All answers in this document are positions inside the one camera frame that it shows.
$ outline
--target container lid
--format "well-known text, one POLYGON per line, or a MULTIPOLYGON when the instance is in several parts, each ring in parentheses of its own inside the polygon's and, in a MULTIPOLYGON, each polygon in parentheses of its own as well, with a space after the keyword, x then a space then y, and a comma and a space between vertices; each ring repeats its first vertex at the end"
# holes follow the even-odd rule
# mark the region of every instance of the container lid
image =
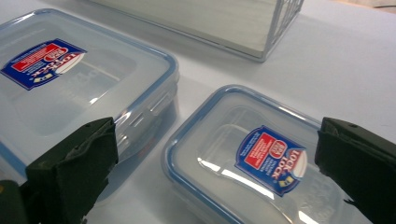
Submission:
POLYGON ((216 91, 171 137, 165 172, 231 223, 350 223, 314 164, 318 121, 241 86, 216 91))
POLYGON ((134 113, 177 62, 54 9, 0 26, 0 155, 24 175, 82 124, 134 113))

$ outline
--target red and blue label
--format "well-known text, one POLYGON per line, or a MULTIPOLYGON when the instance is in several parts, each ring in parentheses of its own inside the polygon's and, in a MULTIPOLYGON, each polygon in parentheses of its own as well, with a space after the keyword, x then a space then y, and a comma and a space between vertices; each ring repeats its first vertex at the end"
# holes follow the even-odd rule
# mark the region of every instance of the red and blue label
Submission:
POLYGON ((306 169, 305 148, 265 127, 249 133, 236 155, 236 167, 279 196, 293 190, 306 169))
POLYGON ((17 55, 1 69, 1 73, 29 91, 66 73, 86 52, 61 39, 54 39, 17 55))

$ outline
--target transparent container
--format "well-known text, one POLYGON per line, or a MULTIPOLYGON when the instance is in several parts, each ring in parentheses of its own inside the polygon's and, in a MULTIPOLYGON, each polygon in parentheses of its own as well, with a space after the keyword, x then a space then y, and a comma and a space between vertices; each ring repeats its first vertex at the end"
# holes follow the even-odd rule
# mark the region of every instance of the transparent container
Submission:
POLYGON ((3 178, 21 183, 26 165, 96 119, 116 121, 120 162, 170 125, 175 58, 55 9, 0 26, 0 69, 3 178))
POLYGON ((314 164, 319 127, 254 90, 226 86, 172 135, 163 169, 206 223, 364 220, 314 164))
POLYGON ((297 16, 303 0, 91 0, 264 62, 297 16))

